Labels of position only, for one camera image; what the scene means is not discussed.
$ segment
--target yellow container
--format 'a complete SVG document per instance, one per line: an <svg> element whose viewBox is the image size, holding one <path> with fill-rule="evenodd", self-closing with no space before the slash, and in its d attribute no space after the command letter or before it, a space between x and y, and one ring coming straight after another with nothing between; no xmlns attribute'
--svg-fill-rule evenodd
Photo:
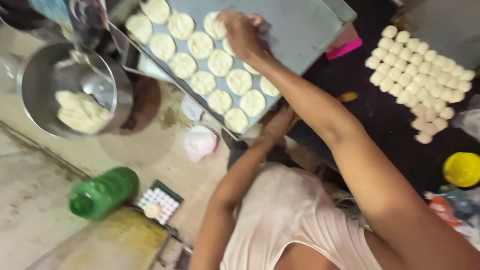
<svg viewBox="0 0 480 270"><path fill-rule="evenodd" d="M444 164L444 177L459 187L473 186L480 180L480 157L473 153L455 153Z"/></svg>

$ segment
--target metal tray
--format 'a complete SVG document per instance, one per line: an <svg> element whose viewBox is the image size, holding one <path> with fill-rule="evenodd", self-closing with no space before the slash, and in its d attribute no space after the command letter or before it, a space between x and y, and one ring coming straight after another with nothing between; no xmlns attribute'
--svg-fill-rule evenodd
<svg viewBox="0 0 480 270"><path fill-rule="evenodd" d="M341 33L346 23L355 18L355 13L342 0L168 0L172 10L188 13L196 23L195 31L205 32L203 21L211 11L220 11L235 5L241 12L260 13L271 27L268 36L273 56L287 68L297 74L303 74L312 63L322 54L323 50ZM142 13L138 0L122 0L109 12L110 26L120 30L130 43L155 64L170 80L199 106L209 113L227 132L235 139L240 139L252 126L254 126L277 102L281 96L271 97L264 95L266 100L265 110L257 117L249 118L249 125L242 134L234 134L225 127L222 115L214 113L207 104L208 96L200 96L192 91L188 81L177 78L171 71L168 63L158 60L148 45L139 45L127 37L124 24L133 15ZM170 34L168 26L154 25L154 34ZM174 38L178 52L191 54L187 42ZM221 41L214 40L217 49L223 49ZM208 60L195 59L199 71L209 71ZM234 58L233 69L244 69L243 62ZM261 91L260 75L253 76L252 89ZM225 78L216 77L217 89L230 94L233 100L232 108L240 108L240 98L232 93L227 86Z"/></svg>

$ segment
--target green bottle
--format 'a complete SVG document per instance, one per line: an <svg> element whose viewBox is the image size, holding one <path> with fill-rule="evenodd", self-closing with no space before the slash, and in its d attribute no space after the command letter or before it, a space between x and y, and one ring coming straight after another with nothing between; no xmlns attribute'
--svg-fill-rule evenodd
<svg viewBox="0 0 480 270"><path fill-rule="evenodd" d="M70 211L98 221L138 188L137 174L125 167L114 168L76 186L68 195Z"/></svg>

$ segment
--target table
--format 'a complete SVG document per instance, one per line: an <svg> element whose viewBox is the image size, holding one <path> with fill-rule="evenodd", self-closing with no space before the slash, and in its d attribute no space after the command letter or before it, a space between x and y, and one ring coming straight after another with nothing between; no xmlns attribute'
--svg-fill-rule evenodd
<svg viewBox="0 0 480 270"><path fill-rule="evenodd" d="M346 2L358 13L354 26L363 39L363 46L333 61L321 57L304 78L335 97L349 91L357 92L358 99L345 103L345 107L360 120L374 142L419 194L436 191L446 183L442 175L445 160L456 152L480 154L480 143L453 127L437 134L428 145L414 139L417 132L410 123L415 116L407 107L396 104L393 96L373 86L369 82L373 71L364 66L377 47L382 30L390 24L396 6L388 0ZM479 92L480 81L476 79L465 100L452 107L457 112L463 111L471 97ZM288 136L338 170L328 147L307 124L299 122Z"/></svg>

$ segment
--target stainless steel bowl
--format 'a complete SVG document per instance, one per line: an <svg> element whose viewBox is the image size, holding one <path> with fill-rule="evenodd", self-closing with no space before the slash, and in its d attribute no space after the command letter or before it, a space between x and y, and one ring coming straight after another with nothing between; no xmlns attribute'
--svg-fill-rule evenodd
<svg viewBox="0 0 480 270"><path fill-rule="evenodd" d="M110 119L97 133L120 129L128 120L133 106L132 84L125 71L110 58L100 57L93 50L84 48L90 62L105 76L94 72L89 66L73 66L59 73L54 66L70 58L74 48L70 42L48 44L37 50L18 74L18 94L26 114L44 131L53 136L79 138L88 134L79 133L57 117L60 104L55 92L69 90L85 92L109 109Z"/></svg>

